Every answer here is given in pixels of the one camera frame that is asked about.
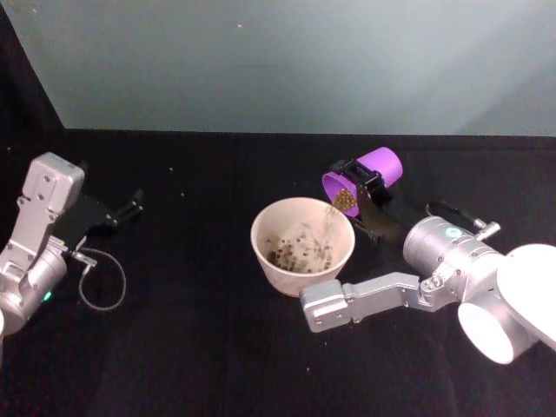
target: gray wall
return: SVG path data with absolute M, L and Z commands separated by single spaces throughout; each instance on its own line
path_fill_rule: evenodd
M 556 2 L 0 0 L 69 128 L 556 136 Z

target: purple cup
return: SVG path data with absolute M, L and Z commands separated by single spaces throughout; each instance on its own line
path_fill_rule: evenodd
M 388 148 L 378 148 L 373 152 L 369 152 L 357 158 L 357 161 L 368 169 L 380 172 L 387 187 L 390 187 L 398 181 L 403 173 L 400 159 Z M 338 175 L 335 172 L 327 172 L 322 176 L 322 186 L 331 202 L 334 201 L 341 189 L 346 189 L 355 198 L 357 197 L 357 188 L 355 184 L 349 181 L 345 176 Z M 355 217 L 359 214 L 359 208 L 355 206 L 345 211 L 344 214 Z

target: black tablecloth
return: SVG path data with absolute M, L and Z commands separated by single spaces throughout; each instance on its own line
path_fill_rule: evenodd
M 139 222 L 89 242 L 123 264 L 125 302 L 108 314 L 87 309 L 70 268 L 4 341 L 2 415 L 556 415 L 556 354 L 546 346 L 496 365 L 462 333 L 456 306 L 399 308 L 312 334 L 299 300 L 270 287 L 249 242 L 269 203 L 324 199 L 331 162 L 388 146 L 405 169 L 396 192 L 415 207 L 443 198 L 499 222 L 490 244 L 502 253 L 554 245 L 551 139 L 69 131 L 2 141 L 3 242 L 30 160 L 44 151 L 86 160 L 83 191 L 113 207 L 145 191 Z M 117 296 L 116 271 L 99 267 L 89 284 Z M 339 278 L 393 270 L 410 272 L 400 254 L 358 234 Z

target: led indicator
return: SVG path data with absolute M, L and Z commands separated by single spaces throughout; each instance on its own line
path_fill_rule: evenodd
M 463 232 L 461 230 L 459 230 L 458 228 L 447 228 L 446 229 L 446 236 L 448 236 L 448 237 L 458 238 L 458 237 L 461 237 L 462 235 L 463 235 Z

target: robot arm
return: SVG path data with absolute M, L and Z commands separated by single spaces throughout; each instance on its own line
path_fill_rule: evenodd
M 496 222 L 458 213 L 478 229 L 472 234 L 431 215 L 428 208 L 429 215 L 423 216 L 396 201 L 381 173 L 358 162 L 340 162 L 333 171 L 355 186 L 359 209 L 355 226 L 374 241 L 381 237 L 402 247 L 405 261 L 426 279 L 394 272 L 355 285 L 332 280 L 305 287 L 300 300 L 313 332 L 358 323 L 391 308 L 434 312 L 458 302 L 464 332 L 492 361 L 510 363 L 537 340 L 556 350 L 553 303 L 546 295 L 553 294 L 547 286 L 556 290 L 556 280 L 547 279 L 556 269 L 556 248 L 527 245 L 504 256 L 484 243 L 500 230 Z M 542 281 L 535 287 L 546 298 L 541 303 L 536 302 L 540 294 L 524 296 L 522 282 L 531 281 L 532 270 Z
M 86 268 L 96 265 L 79 253 L 89 234 L 115 228 L 142 211 L 141 191 L 115 212 L 81 194 L 84 179 L 82 168 L 52 153 L 31 162 L 17 199 L 16 225 L 0 254 L 0 336 L 24 326 L 66 274 L 69 259 Z

